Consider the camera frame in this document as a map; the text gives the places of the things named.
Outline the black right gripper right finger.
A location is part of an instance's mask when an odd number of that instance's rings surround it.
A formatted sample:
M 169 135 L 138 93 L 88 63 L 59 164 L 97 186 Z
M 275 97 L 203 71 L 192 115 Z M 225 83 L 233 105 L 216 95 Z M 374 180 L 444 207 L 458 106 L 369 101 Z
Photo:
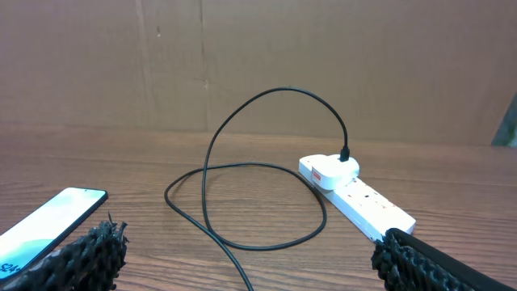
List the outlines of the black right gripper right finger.
M 397 228 L 375 241 L 371 261 L 388 291 L 516 291 Z

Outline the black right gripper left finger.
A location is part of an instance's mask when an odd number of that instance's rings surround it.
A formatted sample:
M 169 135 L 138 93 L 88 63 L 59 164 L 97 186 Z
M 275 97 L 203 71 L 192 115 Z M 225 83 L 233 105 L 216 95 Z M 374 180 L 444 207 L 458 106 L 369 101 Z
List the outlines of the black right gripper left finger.
M 2 291 L 112 291 L 126 264 L 126 222 L 101 221 L 1 285 Z

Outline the black smartphone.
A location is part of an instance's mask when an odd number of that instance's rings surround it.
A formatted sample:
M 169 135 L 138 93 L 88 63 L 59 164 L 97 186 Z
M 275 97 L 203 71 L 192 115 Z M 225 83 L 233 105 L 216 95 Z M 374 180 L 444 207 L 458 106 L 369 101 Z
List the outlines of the black smartphone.
M 1 282 L 45 257 L 107 198 L 105 190 L 65 188 L 1 234 Z

